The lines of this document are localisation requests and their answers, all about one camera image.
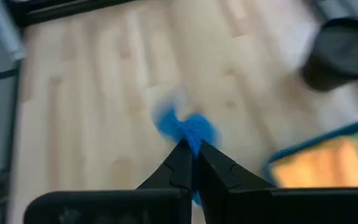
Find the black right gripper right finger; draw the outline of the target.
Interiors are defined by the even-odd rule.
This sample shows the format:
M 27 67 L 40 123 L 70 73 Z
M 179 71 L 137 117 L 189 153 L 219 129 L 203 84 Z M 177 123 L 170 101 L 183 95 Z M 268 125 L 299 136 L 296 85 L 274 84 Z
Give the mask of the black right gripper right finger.
M 198 163 L 207 223 L 358 223 L 358 188 L 276 188 L 206 141 Z

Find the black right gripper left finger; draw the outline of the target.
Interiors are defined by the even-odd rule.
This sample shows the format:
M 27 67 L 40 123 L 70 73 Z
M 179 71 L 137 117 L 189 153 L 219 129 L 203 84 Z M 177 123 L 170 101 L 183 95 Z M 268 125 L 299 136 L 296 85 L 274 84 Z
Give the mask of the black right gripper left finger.
M 193 155 L 180 141 L 134 190 L 49 192 L 34 199 L 24 224 L 190 223 Z

